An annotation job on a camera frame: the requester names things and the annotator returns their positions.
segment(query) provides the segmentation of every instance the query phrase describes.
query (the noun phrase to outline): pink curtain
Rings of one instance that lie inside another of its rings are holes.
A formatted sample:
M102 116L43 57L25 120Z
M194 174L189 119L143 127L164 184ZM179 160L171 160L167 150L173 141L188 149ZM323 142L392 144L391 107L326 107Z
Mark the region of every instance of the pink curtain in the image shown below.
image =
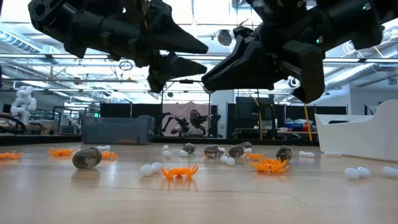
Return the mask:
M184 104L163 104L163 113L172 113L179 118L186 118L189 121L189 113L191 110L197 110L201 115L208 115L209 114L209 105L200 105L193 103L192 101L189 103ZM169 117L166 116L162 121L162 127L164 127L167 123L167 119ZM170 131L178 125L176 120L172 120L169 125L167 126L166 132L164 133L165 136L174 136L178 137L178 134L171 134ZM208 122L203 123L206 130L208 129Z

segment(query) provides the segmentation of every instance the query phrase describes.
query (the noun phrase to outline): gray plastic bin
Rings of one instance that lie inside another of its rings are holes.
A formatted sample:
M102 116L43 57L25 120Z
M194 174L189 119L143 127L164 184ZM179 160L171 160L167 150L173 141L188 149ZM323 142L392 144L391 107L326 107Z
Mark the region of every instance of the gray plastic bin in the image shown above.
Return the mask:
M152 142L155 118L141 115L138 118L81 117L81 136L84 144L140 144Z

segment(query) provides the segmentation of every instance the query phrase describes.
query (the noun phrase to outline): wooden floor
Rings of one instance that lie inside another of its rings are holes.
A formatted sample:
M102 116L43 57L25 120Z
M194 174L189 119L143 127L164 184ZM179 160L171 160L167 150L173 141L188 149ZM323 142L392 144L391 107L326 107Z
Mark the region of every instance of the wooden floor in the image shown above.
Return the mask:
M117 162L93 170L76 170L71 160L49 158L49 147L76 144L0 147L25 151L18 161L0 161L0 223L398 223L398 179L381 177L388 162L321 156L318 148L294 147L284 175L260 175L241 159L233 167L195 155L178 157L180 145L112 146ZM253 152L275 157L276 147ZM315 159L299 158L312 151ZM199 171L192 181L166 182L161 174L140 179L144 164ZM367 167L370 179L345 180L347 167Z

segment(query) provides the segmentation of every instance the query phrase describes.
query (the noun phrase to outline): wall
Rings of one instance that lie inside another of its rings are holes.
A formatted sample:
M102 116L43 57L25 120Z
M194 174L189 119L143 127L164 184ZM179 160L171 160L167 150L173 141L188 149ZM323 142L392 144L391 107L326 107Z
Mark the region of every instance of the wall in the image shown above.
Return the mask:
M323 95L318 100L308 105L313 106L347 106L348 114L351 114L351 88L345 85L341 90L329 90L330 95Z
M218 114L221 115L218 123L218 134L226 138L227 103L234 103L234 90L216 91L211 94L210 101L212 105L218 106Z
M33 97L37 101L37 109L52 111L54 106L63 106L64 98L55 95L45 95L42 91L33 92ZM3 105L11 105L16 99L15 92L0 92L0 113Z
M353 115L364 115L364 105L377 106L379 102L398 100L397 90L375 90L367 88L351 88L351 107Z

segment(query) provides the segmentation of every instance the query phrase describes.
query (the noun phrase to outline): orange plastic crab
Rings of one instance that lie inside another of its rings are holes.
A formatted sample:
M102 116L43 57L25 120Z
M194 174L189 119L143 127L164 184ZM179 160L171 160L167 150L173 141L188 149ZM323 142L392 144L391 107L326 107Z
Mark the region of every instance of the orange plastic crab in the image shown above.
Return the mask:
M191 177L192 177L194 174L196 174L197 171L198 171L198 165L197 165L197 164L193 165L192 169L191 169L191 166L190 166L189 164L188 164L188 168L186 168L186 167L179 167L179 168L173 168L173 169L171 169L171 170L169 170L169 169L165 170L165 169L162 167L162 173L163 173L163 175L165 175L165 177L167 177L168 179L172 179L174 175L179 175L179 176L181 176L181 175L184 175L184 174L187 175L187 178L188 178L188 179L191 179Z
M63 156L71 156L73 152L75 152L77 149L54 149L50 148L48 152L51 154L53 157L63 157Z
M20 153L15 153L13 151L12 153L6 152L6 153L0 153L0 160L1 159L19 159L23 155L24 152Z
M289 166L285 166L289 160L281 162L280 159L268 159L259 161L258 163L250 162L258 172L267 172L271 174L283 174Z
M253 154L253 153L246 153L246 154L244 155L244 158L245 158L245 159L250 158L250 159L252 159L252 160L258 160L258 161L265 161L265 160L268 159L268 158L267 158L265 155L263 155L263 154Z
M118 155L116 155L116 153L114 153L114 152L104 151L104 152L102 152L102 158L116 160L118 158Z

